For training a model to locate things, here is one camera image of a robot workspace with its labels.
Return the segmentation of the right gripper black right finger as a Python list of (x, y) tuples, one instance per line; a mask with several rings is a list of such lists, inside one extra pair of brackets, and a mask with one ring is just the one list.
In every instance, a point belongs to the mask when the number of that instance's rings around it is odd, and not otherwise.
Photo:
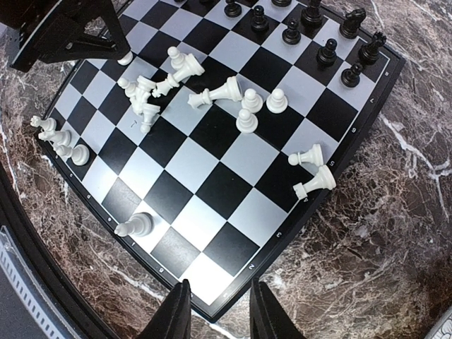
[(275, 295), (258, 278), (251, 283), (249, 313), (251, 338), (300, 338)]

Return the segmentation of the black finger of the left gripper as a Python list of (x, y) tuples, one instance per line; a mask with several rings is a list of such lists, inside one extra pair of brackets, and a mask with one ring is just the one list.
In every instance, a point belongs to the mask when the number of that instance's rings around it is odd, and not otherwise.
[(130, 45), (127, 42), (126, 36), (120, 25), (117, 13), (111, 1), (104, 0), (100, 2), (100, 17), (107, 26), (112, 41), (115, 45), (116, 59), (124, 59), (131, 51)]
[(24, 73), (36, 61), (52, 64), (78, 59), (113, 59), (115, 45), (109, 38), (85, 32), (81, 23), (68, 16), (54, 16), (28, 26), (13, 36), (10, 67)]

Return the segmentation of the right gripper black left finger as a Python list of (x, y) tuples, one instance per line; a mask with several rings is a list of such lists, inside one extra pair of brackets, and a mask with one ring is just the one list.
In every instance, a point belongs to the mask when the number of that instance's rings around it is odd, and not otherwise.
[(187, 279), (178, 282), (137, 338), (190, 338), (191, 289)]

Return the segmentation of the white pawn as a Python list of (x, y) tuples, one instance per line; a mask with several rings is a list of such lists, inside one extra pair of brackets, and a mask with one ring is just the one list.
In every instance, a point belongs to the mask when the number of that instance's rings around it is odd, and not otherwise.
[(119, 59), (117, 62), (122, 66), (127, 66), (133, 61), (133, 53), (129, 51), (124, 57)]

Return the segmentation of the white piece b file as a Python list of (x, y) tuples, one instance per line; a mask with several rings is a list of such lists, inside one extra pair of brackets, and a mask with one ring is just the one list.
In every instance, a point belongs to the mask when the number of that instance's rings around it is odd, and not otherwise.
[(67, 130), (43, 131), (38, 134), (38, 138), (42, 141), (56, 143), (57, 145), (69, 146), (71, 142), (71, 132)]

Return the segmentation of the white pawn f file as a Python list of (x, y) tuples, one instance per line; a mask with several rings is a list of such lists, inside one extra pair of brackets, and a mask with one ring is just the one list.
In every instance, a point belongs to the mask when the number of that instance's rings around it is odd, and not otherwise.
[(119, 237), (134, 235), (144, 237), (153, 230), (153, 218), (148, 213), (135, 213), (126, 222), (118, 224), (114, 233)]

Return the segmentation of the white pawn c file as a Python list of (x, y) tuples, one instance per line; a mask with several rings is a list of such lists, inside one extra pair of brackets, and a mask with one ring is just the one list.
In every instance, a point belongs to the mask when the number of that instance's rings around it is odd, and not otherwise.
[(77, 166), (83, 166), (89, 160), (90, 152), (88, 147), (83, 144), (76, 145), (74, 148), (65, 145), (57, 145), (54, 150), (60, 157), (71, 158), (73, 163)]

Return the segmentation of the black grey chessboard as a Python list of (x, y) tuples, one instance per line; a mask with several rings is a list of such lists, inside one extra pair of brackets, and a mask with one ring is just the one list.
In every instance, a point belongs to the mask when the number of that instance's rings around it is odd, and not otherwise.
[[(319, 28), (282, 33), (306, 1), (280, 8), (241, 1), (236, 18), (224, 1), (133, 1), (120, 23), (133, 61), (79, 62), (47, 116), (83, 144), (83, 166), (41, 146), (92, 214), (113, 231), (135, 213), (153, 218), (145, 237), (120, 244), (168, 287), (187, 279), (194, 309), (217, 321), (301, 230), (327, 195), (299, 200), (293, 190), (316, 174), (290, 154), (320, 144), (339, 177), (388, 98), (404, 65), (389, 47), (349, 88), (342, 72), (371, 41), (340, 34), (343, 16), (322, 8)], [(256, 6), (267, 31), (251, 29)], [(190, 94), (235, 76), (242, 100), (194, 109)]]

